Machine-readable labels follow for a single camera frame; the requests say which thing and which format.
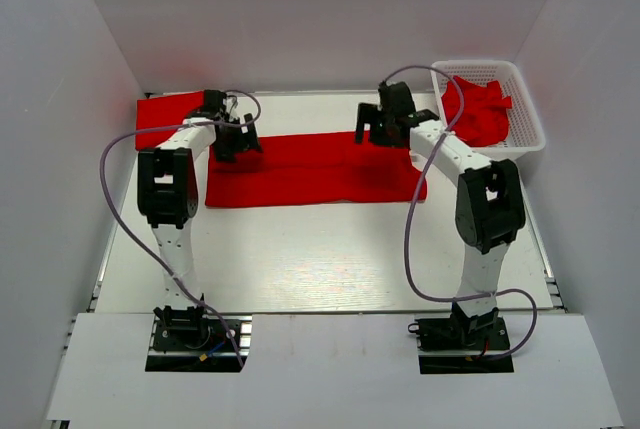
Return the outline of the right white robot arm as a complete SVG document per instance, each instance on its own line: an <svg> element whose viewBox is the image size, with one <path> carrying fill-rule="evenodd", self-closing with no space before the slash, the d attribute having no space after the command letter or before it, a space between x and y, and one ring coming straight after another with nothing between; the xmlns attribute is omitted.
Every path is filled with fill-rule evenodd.
<svg viewBox="0 0 640 429"><path fill-rule="evenodd" d="M447 298L451 315L439 338L472 348L496 329L496 298L504 258L526 222L519 172L472 149L430 110L415 107L404 82L378 86L376 104L357 110L356 143L406 148L425 157L456 190L454 223L464 244L457 293Z"/></svg>

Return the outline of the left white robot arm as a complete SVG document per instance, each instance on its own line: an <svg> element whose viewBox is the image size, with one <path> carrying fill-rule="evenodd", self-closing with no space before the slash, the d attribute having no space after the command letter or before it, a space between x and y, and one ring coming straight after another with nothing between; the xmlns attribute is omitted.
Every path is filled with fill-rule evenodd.
<svg viewBox="0 0 640 429"><path fill-rule="evenodd" d="M216 162L231 164L239 154L262 148L254 116L237 114L238 91L206 90L180 127L138 154L137 205L152 229L165 272L166 303L154 310L164 333L189 348L205 345L211 323L205 318L191 243L199 204L195 162L211 149Z"/></svg>

